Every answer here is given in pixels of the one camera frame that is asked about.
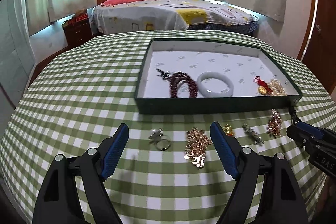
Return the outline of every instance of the green checkered tablecloth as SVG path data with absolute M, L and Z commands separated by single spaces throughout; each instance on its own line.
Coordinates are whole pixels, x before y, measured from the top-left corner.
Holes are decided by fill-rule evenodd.
M 213 145 L 205 167 L 184 159 L 185 132 L 206 130 L 213 121 L 235 129 L 242 146 L 289 160 L 311 216 L 326 176 L 308 163 L 308 154 L 286 136 L 290 116 L 282 115 L 282 137 L 266 133 L 270 111 L 210 115 L 140 115 L 133 100 L 137 75 L 153 38 L 204 38 L 263 47 L 297 83 L 303 97 L 298 116 L 315 126 L 336 128 L 336 107 L 316 77 L 299 60 L 276 52 L 253 37 L 222 31 L 148 31 L 96 37 L 56 57 L 24 94 L 0 146 L 1 169 L 9 189 L 31 220 L 43 178 L 56 154 L 78 156 L 114 134 L 120 123 L 130 128 L 129 141 L 105 187 L 124 223 L 215 223 L 235 181 L 226 174 Z M 256 129 L 265 144 L 253 145 L 242 124 Z M 150 130 L 163 128 L 173 141 L 167 151 L 148 143 Z M 83 183 L 76 178 L 86 219 L 94 222 Z M 256 215 L 262 191 L 259 177 L 247 222 Z

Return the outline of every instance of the wooden door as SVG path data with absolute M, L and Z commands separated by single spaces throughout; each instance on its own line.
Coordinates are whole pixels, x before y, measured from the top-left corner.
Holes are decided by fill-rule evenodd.
M 336 0 L 318 0 L 314 30 L 302 61 L 331 94 L 336 86 Z

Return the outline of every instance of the jewelry box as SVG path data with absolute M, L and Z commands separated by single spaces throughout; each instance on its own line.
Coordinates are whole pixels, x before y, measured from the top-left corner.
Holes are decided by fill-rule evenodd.
M 228 93 L 228 85 L 233 83 L 233 93 L 231 97 L 204 97 L 198 91 L 196 98 L 189 98 L 187 82 L 181 82 L 177 85 L 177 98 L 171 98 L 170 82 L 167 77 L 160 75 L 159 70 L 169 72 L 170 75 L 183 72 L 195 82 L 205 72 L 211 72 L 209 75 L 224 75 L 222 81 L 203 80 L 202 88 L 205 87 L 209 93 L 224 94 Z M 257 76 L 266 83 L 277 80 L 287 95 L 262 95 L 255 81 Z M 230 84 L 223 79 L 230 79 Z M 295 82 L 261 47 L 181 38 L 150 41 L 134 93 L 141 114 L 161 115 L 281 109 L 295 106 L 301 97 L 302 92 Z

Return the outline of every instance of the door handle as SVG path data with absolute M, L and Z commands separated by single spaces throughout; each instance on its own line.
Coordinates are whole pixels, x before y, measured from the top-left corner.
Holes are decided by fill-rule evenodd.
M 320 25 L 316 25 L 316 29 L 319 31 L 319 33 L 321 33 L 322 29 L 321 29 L 321 26 Z

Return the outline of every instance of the ring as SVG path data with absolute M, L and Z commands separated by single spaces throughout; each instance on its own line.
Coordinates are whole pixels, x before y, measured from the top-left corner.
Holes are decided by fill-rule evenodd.
M 211 90 L 208 90 L 203 84 L 202 81 L 205 79 L 218 79 L 223 81 L 225 84 L 227 84 L 229 90 L 224 91 L 224 92 L 214 92 Z M 218 72 L 214 71 L 208 71 L 202 73 L 200 76 L 197 78 L 197 86 L 199 92 L 204 96 L 204 97 L 231 97 L 233 95 L 233 88 L 234 85 L 232 81 L 229 79 L 229 77 L 222 75 Z
M 158 142 L 155 142 L 156 149 L 160 151 L 167 150 L 170 147 L 170 145 L 171 145 L 171 140 L 166 135 L 162 135 L 161 139 Z

